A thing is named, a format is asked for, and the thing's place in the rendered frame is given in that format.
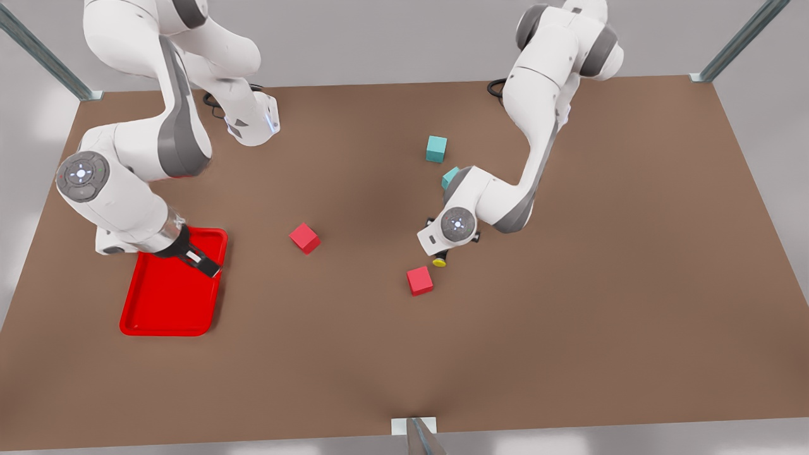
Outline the red cube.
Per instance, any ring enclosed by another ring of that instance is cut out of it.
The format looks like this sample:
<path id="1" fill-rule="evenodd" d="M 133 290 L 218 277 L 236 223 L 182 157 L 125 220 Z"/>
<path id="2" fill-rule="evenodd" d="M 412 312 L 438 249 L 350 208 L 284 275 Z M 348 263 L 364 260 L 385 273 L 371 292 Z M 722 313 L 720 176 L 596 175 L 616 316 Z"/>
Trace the red cube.
<path id="1" fill-rule="evenodd" d="M 321 245 L 320 236 L 312 230 L 306 222 L 302 222 L 298 227 L 289 233 L 289 239 L 305 254 L 309 255 Z"/>
<path id="2" fill-rule="evenodd" d="M 421 294 L 433 291 L 434 283 L 427 266 L 409 270 L 406 278 L 412 296 L 421 296 Z"/>

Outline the red plastic tray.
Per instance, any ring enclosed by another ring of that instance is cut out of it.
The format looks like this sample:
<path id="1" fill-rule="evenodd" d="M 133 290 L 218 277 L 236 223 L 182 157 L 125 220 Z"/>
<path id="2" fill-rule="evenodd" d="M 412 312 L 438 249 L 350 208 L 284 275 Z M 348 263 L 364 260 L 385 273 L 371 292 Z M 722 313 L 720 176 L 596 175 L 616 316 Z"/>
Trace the red plastic tray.
<path id="1" fill-rule="evenodd" d="M 222 274 L 176 257 L 138 253 L 119 329 L 126 335 L 199 336 L 210 329 Z"/>

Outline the silver frame post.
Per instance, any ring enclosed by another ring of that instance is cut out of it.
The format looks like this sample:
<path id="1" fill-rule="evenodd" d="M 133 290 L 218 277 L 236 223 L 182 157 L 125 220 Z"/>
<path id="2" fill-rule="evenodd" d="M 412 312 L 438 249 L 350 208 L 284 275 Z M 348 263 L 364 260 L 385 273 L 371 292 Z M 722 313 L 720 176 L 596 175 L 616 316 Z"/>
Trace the silver frame post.
<path id="1" fill-rule="evenodd" d="M 31 30 L 3 4 L 0 3 L 0 29 L 25 50 L 35 61 L 46 69 L 55 80 L 66 87 L 78 100 L 101 100 L 101 90 L 91 90 L 75 75 Z"/>
<path id="2" fill-rule="evenodd" d="M 698 73 L 688 75 L 692 83 L 713 83 L 717 76 L 729 66 L 746 46 L 750 44 L 769 23 L 780 14 L 792 0 L 765 0 L 762 6 L 746 21 L 736 35 Z"/>
<path id="3" fill-rule="evenodd" d="M 408 455 L 447 455 L 436 437 L 436 417 L 393 418 L 392 435 L 406 435 Z"/>

